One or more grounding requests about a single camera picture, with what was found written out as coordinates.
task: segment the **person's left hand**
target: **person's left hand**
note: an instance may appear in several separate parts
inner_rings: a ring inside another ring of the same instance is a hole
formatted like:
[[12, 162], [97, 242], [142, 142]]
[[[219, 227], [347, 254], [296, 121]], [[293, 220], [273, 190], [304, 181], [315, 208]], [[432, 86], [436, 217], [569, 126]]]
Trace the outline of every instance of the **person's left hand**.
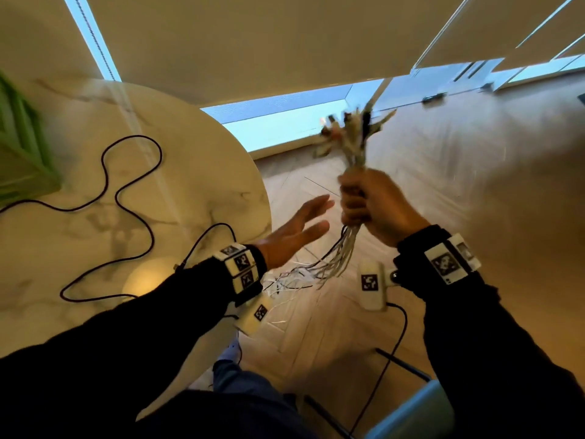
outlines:
[[333, 200], [329, 200], [329, 194], [305, 202], [288, 222], [266, 239], [254, 244], [262, 252], [268, 270], [284, 265], [303, 246], [326, 234], [329, 230], [328, 221], [320, 221], [307, 229], [305, 223], [323, 215], [333, 204]]

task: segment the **person's right hand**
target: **person's right hand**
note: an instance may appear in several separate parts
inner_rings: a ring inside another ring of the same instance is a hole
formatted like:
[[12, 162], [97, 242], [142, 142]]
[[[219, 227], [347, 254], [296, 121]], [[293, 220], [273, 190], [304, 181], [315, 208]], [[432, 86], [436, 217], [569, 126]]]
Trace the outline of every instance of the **person's right hand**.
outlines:
[[382, 171], [351, 169], [338, 180], [344, 225], [363, 223], [380, 242], [392, 247], [430, 225]]

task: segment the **marble tabletop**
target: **marble tabletop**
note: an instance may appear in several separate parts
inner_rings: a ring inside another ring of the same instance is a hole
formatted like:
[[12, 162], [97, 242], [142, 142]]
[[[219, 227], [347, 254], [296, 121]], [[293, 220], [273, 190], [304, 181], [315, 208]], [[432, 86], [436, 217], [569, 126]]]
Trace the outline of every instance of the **marble tabletop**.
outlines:
[[[252, 159], [198, 108], [148, 87], [105, 80], [16, 84], [40, 112], [62, 175], [62, 190], [43, 197], [50, 204], [73, 207], [95, 197], [104, 186], [101, 153], [121, 137], [145, 134], [163, 149], [161, 167], [121, 194], [121, 202], [152, 227], [153, 251], [93, 273], [68, 290], [70, 297], [147, 292], [215, 222], [229, 223], [241, 243], [270, 232], [266, 190]], [[125, 141], [106, 157], [111, 184], [98, 203], [75, 213], [25, 204], [0, 216], [0, 356], [44, 342], [121, 302], [69, 303], [59, 291], [91, 267], [149, 246], [146, 228], [115, 206], [113, 194], [150, 169], [157, 156], [147, 140]], [[215, 228], [189, 265], [229, 243], [229, 230]], [[200, 376], [234, 334], [231, 319], [224, 319], [202, 337], [172, 384], [139, 417]]]

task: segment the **pant leg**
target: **pant leg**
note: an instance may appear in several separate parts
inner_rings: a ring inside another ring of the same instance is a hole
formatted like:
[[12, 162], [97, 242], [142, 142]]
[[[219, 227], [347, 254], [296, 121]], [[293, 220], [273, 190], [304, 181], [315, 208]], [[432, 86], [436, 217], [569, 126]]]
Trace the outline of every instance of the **pant leg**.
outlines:
[[267, 378], [252, 371], [243, 371], [232, 361], [217, 361], [214, 364], [214, 391], [216, 393], [253, 394], [274, 402], [284, 403]]

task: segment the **wooden floor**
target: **wooden floor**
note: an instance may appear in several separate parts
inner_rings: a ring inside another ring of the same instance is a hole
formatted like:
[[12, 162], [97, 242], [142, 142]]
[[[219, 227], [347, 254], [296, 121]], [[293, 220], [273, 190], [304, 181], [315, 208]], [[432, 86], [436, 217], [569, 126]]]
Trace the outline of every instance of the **wooden floor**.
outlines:
[[[383, 169], [429, 221], [460, 232], [483, 263], [486, 280], [537, 343], [585, 383], [585, 77], [517, 87], [500, 95], [468, 92], [445, 104], [399, 108], [369, 143], [368, 163]], [[341, 229], [336, 177], [340, 156], [314, 160], [310, 148], [258, 160], [273, 228], [304, 201], [330, 193], [331, 231], [298, 253], [311, 262]], [[402, 328], [395, 309], [368, 313], [356, 302], [356, 265], [396, 251], [363, 229], [347, 271], [321, 290], [283, 291], [269, 324], [242, 337], [243, 364], [281, 391], [310, 394], [350, 427], [367, 400]], [[388, 299], [408, 311], [397, 356], [432, 374], [422, 339], [424, 304], [402, 288]], [[422, 386], [391, 366], [358, 437]], [[308, 407], [322, 437], [336, 434]]]

